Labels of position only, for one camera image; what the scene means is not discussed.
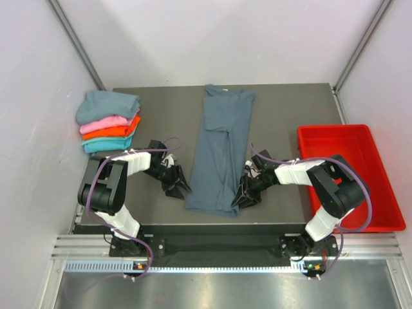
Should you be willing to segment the slate blue t shirt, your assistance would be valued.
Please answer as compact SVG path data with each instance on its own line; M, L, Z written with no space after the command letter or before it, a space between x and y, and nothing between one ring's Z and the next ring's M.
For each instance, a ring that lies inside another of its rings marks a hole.
M227 217L239 214L232 202L243 174L255 97L246 89L205 87L186 210Z

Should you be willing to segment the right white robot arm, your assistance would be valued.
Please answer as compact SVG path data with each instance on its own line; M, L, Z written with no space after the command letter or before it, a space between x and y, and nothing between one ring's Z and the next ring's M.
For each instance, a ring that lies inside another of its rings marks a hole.
M318 253L334 229L343 231L341 221L366 203L371 221L370 190L351 165L339 154L331 157L275 160L263 150L245 162L232 206L240 209L261 203L261 193L275 185L305 185L313 188L321 205L300 236L283 245L291 257Z

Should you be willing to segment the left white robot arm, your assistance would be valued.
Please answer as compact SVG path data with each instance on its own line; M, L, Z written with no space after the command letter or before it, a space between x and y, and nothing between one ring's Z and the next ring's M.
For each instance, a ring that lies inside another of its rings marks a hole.
M180 200L185 199L182 191L192 191L172 150L151 140L145 149L89 159L77 199L87 216L95 214L95 222L110 229L111 256L153 256L141 224L126 207L128 177L143 172L160 182L166 196Z

